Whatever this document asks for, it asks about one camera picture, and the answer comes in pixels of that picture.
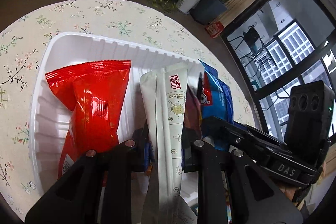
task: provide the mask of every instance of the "barcode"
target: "barcode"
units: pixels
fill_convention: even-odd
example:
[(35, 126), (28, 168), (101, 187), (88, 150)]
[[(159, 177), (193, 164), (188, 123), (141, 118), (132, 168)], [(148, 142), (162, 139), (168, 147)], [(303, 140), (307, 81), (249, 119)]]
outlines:
[(64, 163), (63, 163), (63, 167), (62, 167), (62, 175), (64, 175), (64, 173), (66, 171), (69, 170), (69, 168), (74, 164), (75, 162), (72, 160), (72, 158), (70, 158), (70, 156), (68, 154), (66, 154), (65, 159), (64, 159)]

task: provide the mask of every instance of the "floral tablecloth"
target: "floral tablecloth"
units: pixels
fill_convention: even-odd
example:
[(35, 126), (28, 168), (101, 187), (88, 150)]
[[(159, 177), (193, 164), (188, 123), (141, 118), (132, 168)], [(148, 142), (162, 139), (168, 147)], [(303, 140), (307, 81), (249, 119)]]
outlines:
[(24, 219), (40, 198), (29, 155), (29, 111), (43, 52), (58, 33), (77, 31), (150, 45), (201, 59), (230, 86), (234, 119), (254, 125), (241, 89), (217, 58), (182, 25), (125, 0), (69, 0), (35, 10), (0, 33), (0, 192)]

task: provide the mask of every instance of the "white plastic tray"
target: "white plastic tray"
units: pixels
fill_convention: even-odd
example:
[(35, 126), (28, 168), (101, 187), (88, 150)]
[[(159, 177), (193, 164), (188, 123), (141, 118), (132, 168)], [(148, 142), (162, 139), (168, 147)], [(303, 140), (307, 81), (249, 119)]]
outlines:
[(71, 116), (49, 89), (45, 73), (84, 62), (128, 59), (132, 60), (132, 65), (117, 131), (119, 142), (129, 139), (135, 129), (144, 125), (146, 115), (139, 85), (144, 73), (185, 62), (188, 64), (188, 85), (194, 90), (200, 73), (204, 73), (198, 60), (145, 45), (75, 32), (55, 36), (42, 58), (30, 113), (30, 152), (35, 183), (41, 195), (57, 179), (58, 162)]

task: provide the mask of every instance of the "red bag on floor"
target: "red bag on floor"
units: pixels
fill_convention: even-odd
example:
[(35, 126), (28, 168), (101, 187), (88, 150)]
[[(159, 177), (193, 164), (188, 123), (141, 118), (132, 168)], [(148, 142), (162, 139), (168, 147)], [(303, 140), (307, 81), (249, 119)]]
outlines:
[(73, 111), (59, 178), (87, 150), (101, 153), (119, 144), (117, 129), (130, 67), (130, 60), (97, 61), (46, 73), (53, 94)]

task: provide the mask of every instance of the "silver bolt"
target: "silver bolt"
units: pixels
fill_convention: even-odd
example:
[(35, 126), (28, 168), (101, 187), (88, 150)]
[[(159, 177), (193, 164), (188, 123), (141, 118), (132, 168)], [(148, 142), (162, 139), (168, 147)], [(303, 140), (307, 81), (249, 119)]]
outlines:
[(237, 157), (242, 157), (244, 155), (244, 152), (242, 150), (236, 149), (233, 150), (233, 154), (235, 154), (235, 156)]
[(96, 150), (87, 150), (85, 155), (89, 158), (94, 157), (97, 154)]
[(194, 141), (194, 145), (196, 145), (198, 147), (202, 147), (204, 145), (204, 142), (202, 140), (196, 140), (196, 141)]
[(134, 140), (128, 140), (125, 142), (125, 145), (127, 147), (133, 147), (135, 145), (135, 141)]

